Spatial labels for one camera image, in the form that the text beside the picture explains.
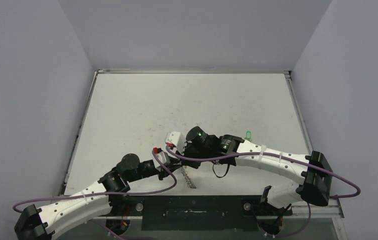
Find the screw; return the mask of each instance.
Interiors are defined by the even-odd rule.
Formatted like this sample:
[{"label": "screw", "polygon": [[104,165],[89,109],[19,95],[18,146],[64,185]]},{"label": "screw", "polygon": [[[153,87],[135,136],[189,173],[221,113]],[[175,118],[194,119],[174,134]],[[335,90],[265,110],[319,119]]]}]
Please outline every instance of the screw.
[{"label": "screw", "polygon": [[243,209],[245,209],[246,211],[249,211],[249,210],[251,210],[251,204],[250,203],[245,203],[244,205],[243,205]]},{"label": "screw", "polygon": [[144,205],[142,203],[136,204],[136,211],[140,212],[144,209]]}]

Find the chain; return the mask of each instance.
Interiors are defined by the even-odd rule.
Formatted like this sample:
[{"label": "chain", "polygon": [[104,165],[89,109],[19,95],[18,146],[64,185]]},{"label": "chain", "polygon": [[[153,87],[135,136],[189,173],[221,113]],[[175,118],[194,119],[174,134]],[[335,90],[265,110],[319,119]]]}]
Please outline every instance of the chain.
[{"label": "chain", "polygon": [[182,166],[181,168],[181,174],[184,177],[184,180],[186,180],[186,184],[191,189],[196,189],[197,186],[192,182],[191,178],[188,176],[188,171],[186,171],[187,166]]}]

